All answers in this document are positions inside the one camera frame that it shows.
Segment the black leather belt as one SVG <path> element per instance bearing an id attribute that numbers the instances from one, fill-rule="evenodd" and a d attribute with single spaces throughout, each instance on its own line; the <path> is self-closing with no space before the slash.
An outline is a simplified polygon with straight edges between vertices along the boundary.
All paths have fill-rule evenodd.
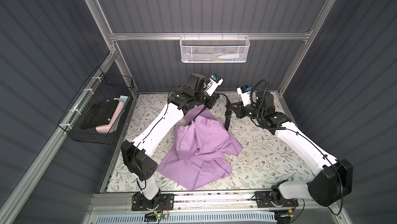
<path id="1" fill-rule="evenodd" d="M 224 128 L 226 129 L 226 131 L 229 130 L 230 127 L 230 121 L 231 121 L 231 116 L 232 116 L 232 104 L 228 98 L 228 96 L 224 93 L 215 93 L 215 95 L 217 96 L 217 99 L 220 96 L 224 96 L 226 98 L 226 110 L 225 110 L 225 123 L 224 123 Z M 205 110 L 207 110 L 207 105 L 203 105 L 203 108 L 201 108 L 200 112 L 190 121 L 187 123 L 187 125 L 191 125 L 192 122 L 199 116 L 201 115 L 201 113 L 203 113 Z"/>

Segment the purple trousers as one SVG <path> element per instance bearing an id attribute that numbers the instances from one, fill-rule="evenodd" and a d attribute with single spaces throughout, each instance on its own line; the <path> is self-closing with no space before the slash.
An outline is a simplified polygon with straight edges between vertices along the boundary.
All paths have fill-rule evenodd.
<path id="1" fill-rule="evenodd" d="M 187 190 L 197 190 L 232 174 L 224 154 L 238 156 L 242 145 L 203 105 L 184 116 L 174 129 L 174 145 L 157 172 Z"/>

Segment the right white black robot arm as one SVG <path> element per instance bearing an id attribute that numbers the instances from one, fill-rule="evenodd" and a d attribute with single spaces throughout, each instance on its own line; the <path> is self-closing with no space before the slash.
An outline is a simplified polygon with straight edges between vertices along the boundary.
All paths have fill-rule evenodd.
<path id="1" fill-rule="evenodd" d="M 308 138 L 284 113 L 277 112 L 274 97 L 267 88 L 257 90 L 258 86 L 268 84 L 263 79 L 250 87 L 239 87 L 240 102 L 226 102 L 226 123 L 229 127 L 233 113 L 238 119 L 248 117 L 258 128 L 265 129 L 285 142 L 309 166 L 314 178 L 308 181 L 288 179 L 274 184 L 271 188 L 271 202 L 276 207 L 283 206 L 293 199 L 314 200 L 317 204 L 329 207 L 343 201 L 353 189 L 353 165 L 346 159 L 339 160 Z"/>

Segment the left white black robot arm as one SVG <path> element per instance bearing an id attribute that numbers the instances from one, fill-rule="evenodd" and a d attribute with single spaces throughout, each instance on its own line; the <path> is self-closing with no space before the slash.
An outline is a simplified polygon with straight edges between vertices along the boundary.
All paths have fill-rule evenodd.
<path id="1" fill-rule="evenodd" d="M 193 73 L 185 85 L 169 92 L 166 104 L 160 114 L 133 141 L 125 140 L 121 145 L 123 163 L 132 173 L 144 201 L 156 205 L 161 191 L 156 185 L 154 173 L 158 164 L 152 155 L 161 140 L 191 109 L 204 106 L 211 109 L 219 95 L 216 89 L 223 83 L 223 78 L 213 74 L 209 78 Z"/>

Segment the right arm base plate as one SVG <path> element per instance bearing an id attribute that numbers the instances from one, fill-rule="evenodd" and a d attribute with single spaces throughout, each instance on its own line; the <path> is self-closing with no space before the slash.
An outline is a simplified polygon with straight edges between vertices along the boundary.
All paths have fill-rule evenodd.
<path id="1" fill-rule="evenodd" d="M 270 190 L 255 191 L 251 200 L 255 201 L 258 208 L 289 207 L 294 210 L 299 206 L 296 199 L 284 199 L 278 193 Z"/>

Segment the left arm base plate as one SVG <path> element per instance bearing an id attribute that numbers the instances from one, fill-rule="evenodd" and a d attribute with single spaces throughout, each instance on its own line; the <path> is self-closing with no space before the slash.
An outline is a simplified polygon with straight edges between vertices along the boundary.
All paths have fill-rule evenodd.
<path id="1" fill-rule="evenodd" d="M 143 194 L 135 193 L 131 200 L 131 210 L 133 212 L 173 210 L 174 197 L 174 194 L 157 194 L 154 199 L 148 200 Z"/>

